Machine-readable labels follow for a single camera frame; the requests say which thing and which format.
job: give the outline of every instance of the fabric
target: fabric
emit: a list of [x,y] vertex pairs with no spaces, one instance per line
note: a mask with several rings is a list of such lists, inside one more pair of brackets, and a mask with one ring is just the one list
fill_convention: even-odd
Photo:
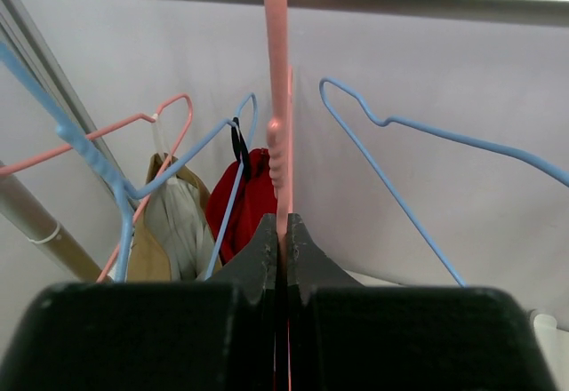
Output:
[[[246,180],[242,176],[239,182],[228,228],[221,243],[220,257],[223,263],[229,262],[249,243],[265,213],[276,213],[275,189],[268,175],[267,149],[252,150],[249,160],[251,178]],[[207,223],[216,239],[238,167],[238,162],[234,162],[223,173],[205,209]]]
[[[161,165],[160,156],[154,155],[147,182]],[[127,281],[204,278],[214,245],[204,215],[209,196],[204,183],[186,167],[152,194],[134,228]],[[215,269],[219,268],[218,259]]]

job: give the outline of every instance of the black strap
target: black strap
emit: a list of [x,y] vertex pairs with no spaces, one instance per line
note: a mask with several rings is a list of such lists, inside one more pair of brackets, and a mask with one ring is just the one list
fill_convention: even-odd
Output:
[[231,144],[233,145],[233,152],[235,153],[235,159],[238,163],[243,161],[243,175],[245,176],[245,181],[251,179],[251,158],[249,158],[249,150],[245,144],[245,139],[241,134],[241,128],[239,127],[239,119],[233,117],[233,123],[236,124],[235,127],[231,127]]

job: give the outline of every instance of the red bag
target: red bag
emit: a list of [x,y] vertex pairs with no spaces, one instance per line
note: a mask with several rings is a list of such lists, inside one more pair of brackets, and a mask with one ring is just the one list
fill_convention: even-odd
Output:
[[[246,180],[246,173],[241,177],[228,227],[221,242],[220,257],[224,264],[249,243],[265,213],[276,213],[275,189],[268,175],[267,149],[255,148],[249,153],[249,159],[251,177]],[[205,218],[216,240],[238,167],[238,162],[234,162],[223,173],[205,209]]]

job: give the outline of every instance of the beige bag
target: beige bag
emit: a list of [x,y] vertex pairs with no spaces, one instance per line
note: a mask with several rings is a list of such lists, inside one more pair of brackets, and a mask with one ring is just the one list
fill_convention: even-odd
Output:
[[[146,182],[155,178],[161,166],[160,155],[153,155]],[[176,173],[176,179],[178,187],[169,188],[172,185],[170,179],[152,194],[150,203],[135,225],[127,271],[129,282],[188,280],[204,276],[204,265],[209,262],[213,248],[213,237],[204,214],[210,193],[205,184],[185,166]],[[151,229],[160,230],[162,238],[152,233]],[[197,244],[198,247],[192,247],[191,251],[190,248],[183,248],[184,253],[176,259],[176,249],[172,246],[176,243],[180,254],[180,242]],[[220,268],[218,257],[214,271]]]

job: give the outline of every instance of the pink plastic hanger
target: pink plastic hanger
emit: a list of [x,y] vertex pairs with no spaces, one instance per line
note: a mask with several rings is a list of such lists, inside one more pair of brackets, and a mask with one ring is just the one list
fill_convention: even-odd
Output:
[[268,63],[273,103],[273,118],[268,122],[267,144],[270,178],[275,187],[276,234],[282,253],[286,252],[286,227],[291,208],[289,153],[289,68],[286,0],[265,0]]
[[[186,135],[186,132],[188,131],[189,126],[192,123],[192,118],[194,116],[194,107],[192,104],[192,100],[190,99],[190,97],[186,93],[181,93],[179,95],[176,95],[176,96],[166,100],[162,104],[160,104],[160,106],[158,106],[158,108],[156,109],[156,113],[154,114],[154,116],[147,116],[145,114],[139,113],[139,114],[136,114],[134,116],[130,116],[128,118],[125,118],[124,120],[122,120],[120,122],[116,122],[116,123],[111,124],[107,127],[99,129],[98,131],[91,132],[88,135],[86,135],[86,137],[88,140],[95,140],[97,138],[100,138],[101,136],[105,136],[111,132],[118,130],[118,129],[122,129],[126,125],[134,123],[138,120],[145,120],[149,123],[155,123],[156,122],[155,116],[156,117],[160,116],[162,114],[162,112],[166,109],[166,107],[172,105],[175,101],[181,100],[181,99],[186,100],[186,102],[188,104],[188,118],[186,119],[186,123],[184,123],[184,127],[182,128],[180,134],[178,135],[178,138],[175,140],[174,144],[172,145],[172,152],[166,157],[166,159],[162,163],[162,166],[158,170],[158,173],[156,174],[156,175],[160,175],[166,169],[166,167],[170,164],[173,154],[176,152],[176,149],[180,146],[181,140]],[[67,151],[70,151],[71,149],[73,149],[73,148],[69,144],[66,144],[66,145],[62,145],[61,147],[57,147],[57,148],[51,149],[49,151],[46,151],[40,155],[30,157],[29,159],[23,160],[23,161],[18,162],[16,164],[9,164],[6,166],[2,166],[2,167],[0,167],[0,176],[6,176],[6,175],[9,175],[9,174],[12,174],[15,172],[23,171],[24,169],[27,169],[28,167],[35,166],[36,164],[40,164],[46,160],[54,158],[55,156],[58,156],[58,155],[63,154]],[[142,210],[148,204],[149,198],[150,198],[150,195],[147,195],[146,197],[144,197],[140,201],[139,207],[137,208],[136,212],[134,213],[134,217],[132,218],[132,223],[136,223],[140,214],[142,213]],[[118,249],[119,249],[119,245],[116,246],[116,248],[113,250],[113,253],[108,258],[107,264],[102,269],[102,271],[99,275],[99,278],[97,279],[97,282],[102,282],[103,280],[105,280],[105,278],[108,274],[108,271],[112,268],[113,264],[115,263],[116,256],[118,255]]]

